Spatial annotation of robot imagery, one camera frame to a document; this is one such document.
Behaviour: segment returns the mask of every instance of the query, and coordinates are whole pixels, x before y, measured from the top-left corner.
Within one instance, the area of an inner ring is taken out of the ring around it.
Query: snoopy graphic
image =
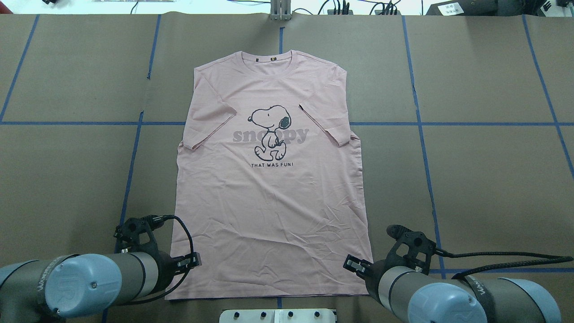
[[[291,126],[291,116],[287,110],[280,105],[274,105],[268,109],[257,109],[247,120],[267,129],[267,133],[261,138],[261,147],[255,146],[257,157],[266,162],[283,159],[287,145],[283,140],[279,141],[276,131],[277,129],[285,130]]]

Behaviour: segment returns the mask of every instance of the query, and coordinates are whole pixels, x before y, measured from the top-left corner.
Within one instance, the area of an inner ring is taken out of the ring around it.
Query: folded sleeve
[[[200,71],[194,70],[193,97],[185,122],[183,146],[192,150],[201,146],[236,113],[211,86],[208,79]]]
[[[351,139],[346,83],[347,71],[337,66],[332,80],[299,104],[340,147]]]

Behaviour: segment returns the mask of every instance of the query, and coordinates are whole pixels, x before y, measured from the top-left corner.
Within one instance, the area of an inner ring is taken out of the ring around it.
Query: white label
[[[449,3],[447,5],[438,6],[440,13],[443,16],[454,16],[455,14],[464,13],[463,8],[458,2]]]

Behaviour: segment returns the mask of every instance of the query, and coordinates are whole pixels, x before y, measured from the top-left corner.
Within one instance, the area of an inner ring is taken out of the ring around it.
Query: white mounting plate
[[[219,316],[219,323],[337,323],[337,315],[336,310],[329,309],[226,310]]]

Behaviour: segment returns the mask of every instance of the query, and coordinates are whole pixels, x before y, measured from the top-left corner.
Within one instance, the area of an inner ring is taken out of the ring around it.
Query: pink shirt
[[[203,265],[167,299],[367,294],[343,269],[373,258],[346,76],[299,51],[195,68],[175,214]],[[172,254],[188,248],[175,225]]]

